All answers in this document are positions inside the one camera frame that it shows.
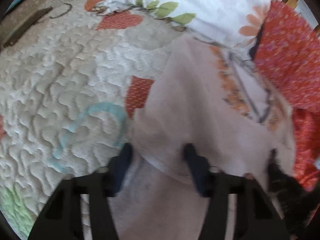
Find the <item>pale pink knit sweater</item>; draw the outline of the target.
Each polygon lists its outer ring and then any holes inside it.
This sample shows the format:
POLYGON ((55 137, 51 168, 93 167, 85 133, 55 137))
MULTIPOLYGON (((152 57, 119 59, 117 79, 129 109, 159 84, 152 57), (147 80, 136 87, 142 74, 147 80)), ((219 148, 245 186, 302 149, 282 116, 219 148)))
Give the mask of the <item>pale pink knit sweater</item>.
POLYGON ((193 184, 182 150, 195 146, 228 174, 267 187, 270 151, 293 172, 292 109, 253 67, 189 35, 173 43, 164 72, 133 116, 134 160, 111 200, 120 239, 197 239, 209 200, 193 184))

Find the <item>heart patterned quilted bedspread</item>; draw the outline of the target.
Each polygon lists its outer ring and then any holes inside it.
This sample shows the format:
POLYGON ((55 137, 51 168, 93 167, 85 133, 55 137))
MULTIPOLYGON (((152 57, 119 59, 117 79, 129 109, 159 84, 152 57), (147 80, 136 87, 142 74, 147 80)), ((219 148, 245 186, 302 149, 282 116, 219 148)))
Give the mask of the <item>heart patterned quilted bedspread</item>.
POLYGON ((156 79, 180 33, 140 10, 103 19, 101 0, 26 0, 1 22, 1 212, 27 239, 59 182, 104 166, 125 142, 133 77, 156 79))

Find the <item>orange floral fabric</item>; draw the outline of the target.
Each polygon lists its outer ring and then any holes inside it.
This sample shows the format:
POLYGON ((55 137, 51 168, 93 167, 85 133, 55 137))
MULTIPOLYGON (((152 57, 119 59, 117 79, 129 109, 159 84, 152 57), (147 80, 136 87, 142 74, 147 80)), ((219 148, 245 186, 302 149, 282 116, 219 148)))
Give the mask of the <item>orange floral fabric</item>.
POLYGON ((319 39, 302 16, 272 1, 254 62, 293 108, 294 176, 310 191, 319 180, 319 39))

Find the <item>white floral pillow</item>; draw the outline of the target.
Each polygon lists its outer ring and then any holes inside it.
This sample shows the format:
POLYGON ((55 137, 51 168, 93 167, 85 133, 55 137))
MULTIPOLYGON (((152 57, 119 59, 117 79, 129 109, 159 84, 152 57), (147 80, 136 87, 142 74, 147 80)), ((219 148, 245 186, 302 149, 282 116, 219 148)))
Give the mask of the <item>white floral pillow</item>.
POLYGON ((272 0, 104 0, 104 14, 129 8, 146 10, 156 19, 169 20, 199 38, 235 50, 249 50, 256 42, 272 0))

